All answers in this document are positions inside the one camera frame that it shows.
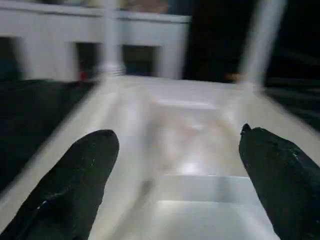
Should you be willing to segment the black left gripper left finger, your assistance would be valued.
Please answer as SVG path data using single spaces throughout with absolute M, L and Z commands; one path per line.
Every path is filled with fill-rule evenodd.
M 66 151 L 39 181 L 2 240 L 87 240 L 120 145 L 109 129 L 91 132 Z

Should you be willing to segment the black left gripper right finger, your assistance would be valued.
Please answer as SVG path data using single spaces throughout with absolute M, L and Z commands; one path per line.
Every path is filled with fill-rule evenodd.
M 295 143 L 244 124 L 239 156 L 281 240 L 320 238 L 320 168 Z

